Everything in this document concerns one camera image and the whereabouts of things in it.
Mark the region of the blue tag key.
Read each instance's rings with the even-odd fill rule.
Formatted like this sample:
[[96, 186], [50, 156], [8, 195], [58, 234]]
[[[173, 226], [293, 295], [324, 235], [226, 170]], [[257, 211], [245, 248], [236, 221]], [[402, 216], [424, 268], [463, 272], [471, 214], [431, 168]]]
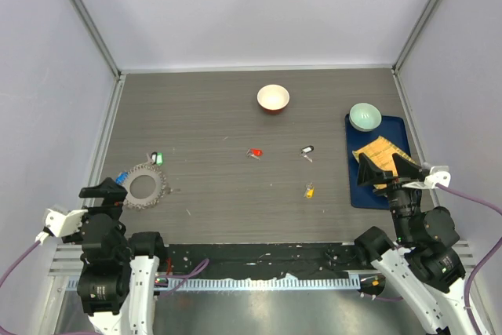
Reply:
[[122, 184], [123, 184], [123, 182], [126, 180], [127, 176], [128, 176], [128, 173], [127, 173], [127, 172], [122, 172], [122, 173], [120, 173], [120, 174], [117, 176], [117, 178], [116, 178], [116, 180], [115, 180], [115, 183], [116, 183], [116, 184], [119, 184], [119, 185], [122, 185]]

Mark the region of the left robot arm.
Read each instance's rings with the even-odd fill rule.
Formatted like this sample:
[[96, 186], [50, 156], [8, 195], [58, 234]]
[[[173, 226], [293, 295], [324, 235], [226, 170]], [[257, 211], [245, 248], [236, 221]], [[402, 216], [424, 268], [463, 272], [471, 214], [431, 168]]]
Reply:
[[99, 334], [153, 333], [155, 273], [166, 265], [168, 252], [156, 231], [126, 237], [120, 216], [127, 194], [111, 178], [79, 193], [102, 200], [86, 209], [78, 232], [83, 267], [77, 293]]

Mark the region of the large metal keyring disc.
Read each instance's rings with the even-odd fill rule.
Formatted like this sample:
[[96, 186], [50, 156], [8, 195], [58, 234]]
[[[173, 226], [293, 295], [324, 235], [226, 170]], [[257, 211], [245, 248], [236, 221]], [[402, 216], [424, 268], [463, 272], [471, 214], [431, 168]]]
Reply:
[[124, 201], [124, 207], [127, 209], [150, 209], [157, 206], [167, 195], [181, 192], [180, 188], [173, 187], [168, 182], [167, 174], [161, 166], [145, 162], [123, 172], [128, 173], [121, 185], [128, 191]]

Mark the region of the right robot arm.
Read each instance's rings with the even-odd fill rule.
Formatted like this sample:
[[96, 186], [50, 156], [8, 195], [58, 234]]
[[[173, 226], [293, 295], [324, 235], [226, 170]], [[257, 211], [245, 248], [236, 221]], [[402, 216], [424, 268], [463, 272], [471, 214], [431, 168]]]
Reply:
[[450, 211], [444, 206], [424, 212], [423, 190], [440, 189], [464, 198], [450, 188], [446, 166], [419, 166], [400, 154], [392, 155], [395, 171], [378, 167], [370, 157], [358, 156], [360, 186], [376, 187], [389, 205], [396, 239], [371, 227], [355, 240], [354, 257], [363, 268], [375, 268], [413, 310], [427, 334], [487, 334], [471, 286], [481, 267], [500, 248], [496, 245], [467, 272], [454, 245], [459, 241]]

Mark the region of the green tag key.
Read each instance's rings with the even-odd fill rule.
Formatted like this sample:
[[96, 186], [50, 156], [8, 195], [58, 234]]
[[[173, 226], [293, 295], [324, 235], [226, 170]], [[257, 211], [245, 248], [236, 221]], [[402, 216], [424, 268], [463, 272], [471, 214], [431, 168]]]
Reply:
[[164, 163], [163, 153], [157, 151], [148, 152], [147, 161], [152, 165], [161, 166]]

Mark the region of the red tag key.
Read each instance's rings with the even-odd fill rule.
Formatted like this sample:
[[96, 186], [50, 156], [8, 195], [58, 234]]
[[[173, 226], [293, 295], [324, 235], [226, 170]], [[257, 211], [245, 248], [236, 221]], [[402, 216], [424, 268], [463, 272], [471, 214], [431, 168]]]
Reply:
[[260, 158], [261, 158], [262, 155], [263, 155], [263, 152], [260, 149], [256, 149], [256, 148], [250, 148], [246, 152], [246, 156], [247, 157], [254, 158], [256, 160], [260, 160]]

